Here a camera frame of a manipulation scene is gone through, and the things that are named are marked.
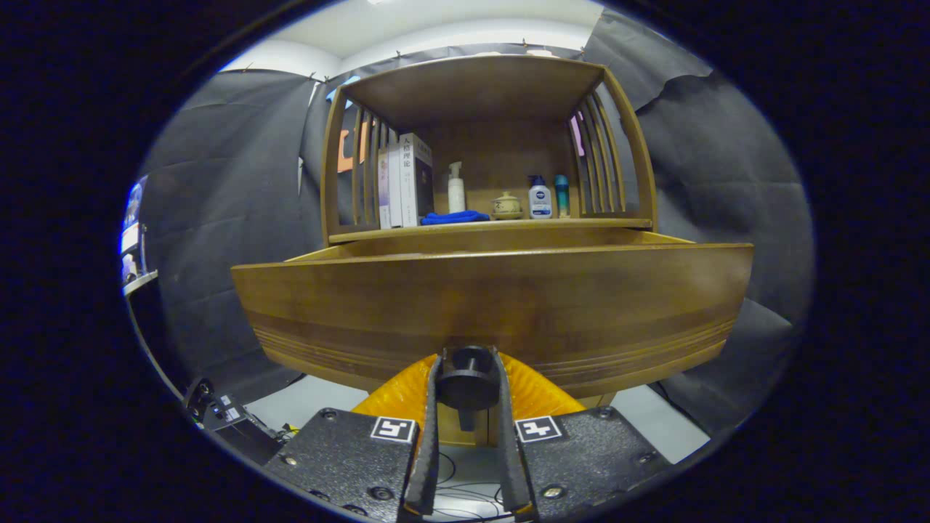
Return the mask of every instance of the black fabric backdrop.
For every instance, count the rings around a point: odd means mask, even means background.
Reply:
[[[521,44],[431,49],[330,78],[312,98],[314,82],[280,72],[226,72],[204,85],[168,124],[140,173],[150,177],[140,212],[149,229],[148,263],[159,270],[168,322],[192,374],[213,378],[244,401],[297,376],[264,357],[229,267],[277,262],[322,246],[320,163],[329,92],[354,75],[533,49],[602,63],[618,78],[649,145],[661,233],[755,244],[747,300],[721,356],[656,386],[711,436],[744,421],[777,380],[804,326],[814,262],[804,189],[776,133],[738,89],[662,35],[608,10],[583,53]],[[609,100],[604,93],[602,99]],[[616,109],[608,103],[607,110],[623,163],[631,166]],[[344,128],[351,129],[354,111]],[[346,154],[351,147],[347,139]],[[635,208],[635,181],[626,178]],[[340,202],[341,210],[350,208]]]
[[[299,376],[260,351],[229,269],[319,245],[319,213],[308,212],[316,202],[296,191],[312,86],[277,71],[217,74],[167,124],[141,168],[149,176],[139,215],[146,259],[158,270],[177,356],[190,375],[241,401]]]

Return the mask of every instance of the lotion bottle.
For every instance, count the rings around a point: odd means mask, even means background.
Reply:
[[[461,162],[449,164],[449,214],[465,210],[465,181],[458,176]]]
[[[529,189],[529,217],[547,220],[552,217],[552,192],[541,176],[529,177],[533,186]]]

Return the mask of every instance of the white wall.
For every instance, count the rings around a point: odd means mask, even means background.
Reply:
[[[359,51],[342,60],[339,72],[401,54],[468,44],[527,44],[581,49],[592,27],[548,20],[492,19],[448,23],[405,34]]]
[[[339,74],[340,62],[339,57],[316,47],[268,39],[250,48],[220,70],[245,69],[251,63],[250,69],[274,69],[301,76],[310,76],[310,73],[316,72],[313,77],[322,80],[324,76]]]
[[[549,20],[491,19],[448,23],[405,34],[359,51],[349,57],[339,57],[320,48],[268,39],[255,45],[221,71],[245,69],[274,69],[288,73],[323,79],[336,76],[356,67],[386,60],[402,54],[446,46],[468,44],[505,43],[527,44],[581,49],[591,36],[592,27]]]

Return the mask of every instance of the book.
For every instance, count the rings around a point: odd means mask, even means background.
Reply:
[[[403,199],[401,195],[401,146],[388,145],[388,199],[391,200],[391,227],[403,227]]]
[[[382,229],[391,228],[391,189],[389,187],[388,149],[378,149],[378,217]]]
[[[432,209],[432,150],[414,133],[398,137],[401,145],[401,207],[404,227],[416,227]]]

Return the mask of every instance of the wooden drawer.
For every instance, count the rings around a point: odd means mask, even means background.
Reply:
[[[617,227],[450,227],[232,277],[268,357],[294,369],[370,391],[444,346],[492,344],[584,398],[719,354],[751,259]]]

